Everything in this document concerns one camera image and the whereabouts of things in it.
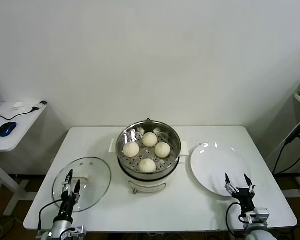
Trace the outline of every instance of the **white desk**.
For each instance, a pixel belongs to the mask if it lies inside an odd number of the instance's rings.
[[[186,163],[180,163],[169,185],[153,194],[132,193],[124,179],[115,154],[108,153],[112,138],[123,127],[74,127],[67,134],[39,192],[23,222],[26,229],[36,230],[40,209],[53,201],[52,186],[61,169],[83,157],[99,157],[110,166],[112,181],[108,192],[92,208],[73,214],[73,226],[84,225],[88,232],[185,232],[225,231],[225,215],[235,200],[204,189]],[[242,126],[174,127],[181,140],[187,141],[189,153],[200,143],[231,144],[248,161],[252,181],[256,184],[254,203],[270,212],[270,228],[291,227],[297,219],[274,180],[265,161]],[[42,228],[48,230],[58,214],[52,205],[42,212]],[[239,230],[239,208],[230,211],[229,224]]]
[[[35,104],[27,104],[26,107],[23,107],[19,110],[13,110],[13,102],[0,102],[0,115],[11,118],[17,114],[29,112]],[[34,124],[40,114],[44,111],[46,106],[41,108],[38,111],[31,112],[27,115],[17,116],[11,121],[7,121],[0,117],[0,127],[7,122],[16,122],[16,128],[10,133],[9,136],[1,137],[0,136],[0,152],[9,152],[16,148],[20,143],[22,138],[26,135],[30,127]],[[32,201],[36,193],[35,192],[26,192],[24,188],[27,186],[28,181],[23,180],[21,184],[17,184],[1,167],[0,167],[0,187],[5,185],[10,191],[14,193],[10,203],[6,207],[3,215],[10,216],[12,215],[18,201]]]

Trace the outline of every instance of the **blue mouse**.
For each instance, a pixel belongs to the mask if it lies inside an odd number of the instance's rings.
[[[0,127],[0,137],[8,136],[17,126],[14,121],[7,122]]]

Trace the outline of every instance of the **pot handle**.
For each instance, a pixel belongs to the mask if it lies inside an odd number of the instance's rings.
[[[109,147],[109,153],[111,154],[116,154],[117,150],[116,150],[116,142],[117,140],[115,138],[112,138],[111,143],[110,143],[110,147]]]

